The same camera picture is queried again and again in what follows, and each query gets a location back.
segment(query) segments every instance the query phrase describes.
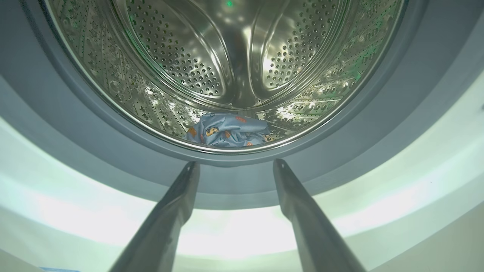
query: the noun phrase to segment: laundry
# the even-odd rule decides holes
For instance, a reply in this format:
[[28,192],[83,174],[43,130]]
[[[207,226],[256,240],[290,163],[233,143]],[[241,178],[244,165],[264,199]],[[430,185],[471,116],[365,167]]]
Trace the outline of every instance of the laundry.
[[218,147],[253,146],[274,140],[266,121],[229,113],[202,115],[184,139]]

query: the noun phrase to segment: blue fabric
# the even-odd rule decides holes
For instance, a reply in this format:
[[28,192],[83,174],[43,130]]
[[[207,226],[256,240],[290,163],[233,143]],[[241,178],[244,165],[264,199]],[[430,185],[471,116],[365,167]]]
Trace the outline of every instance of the blue fabric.
[[184,138],[217,147],[244,147],[273,141],[266,121],[229,113],[202,115]]

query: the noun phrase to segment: washing machine drum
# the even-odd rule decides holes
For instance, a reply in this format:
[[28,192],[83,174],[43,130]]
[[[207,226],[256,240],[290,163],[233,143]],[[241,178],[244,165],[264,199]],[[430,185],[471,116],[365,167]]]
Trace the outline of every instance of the washing machine drum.
[[334,117],[372,75],[403,16],[401,0],[46,1],[78,68],[118,112],[183,140],[207,113],[266,120],[295,141]]

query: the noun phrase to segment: metal prong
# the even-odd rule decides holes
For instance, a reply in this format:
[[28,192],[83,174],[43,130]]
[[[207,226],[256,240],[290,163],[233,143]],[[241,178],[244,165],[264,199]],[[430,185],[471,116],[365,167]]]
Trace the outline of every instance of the metal prong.
[[165,196],[156,204],[120,255],[111,272],[169,272],[180,229],[190,218],[200,167],[188,163]]
[[294,229],[304,272],[364,272],[343,238],[285,161],[274,161],[274,178],[282,213]]

